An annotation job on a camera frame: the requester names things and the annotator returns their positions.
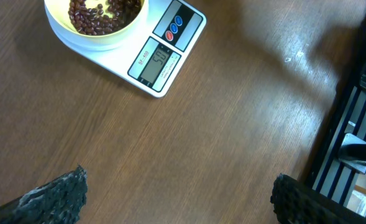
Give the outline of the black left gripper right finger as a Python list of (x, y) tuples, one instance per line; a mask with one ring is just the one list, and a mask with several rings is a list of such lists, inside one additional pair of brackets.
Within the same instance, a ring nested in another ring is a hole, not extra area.
[(279, 223), (366, 224), (366, 216), (285, 174), (280, 174), (274, 181), (270, 202)]

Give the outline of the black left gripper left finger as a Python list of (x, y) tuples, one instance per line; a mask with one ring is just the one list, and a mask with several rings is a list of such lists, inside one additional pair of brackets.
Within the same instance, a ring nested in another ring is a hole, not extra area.
[(78, 166), (0, 206), (0, 223), (76, 223), (86, 205), (87, 173)]

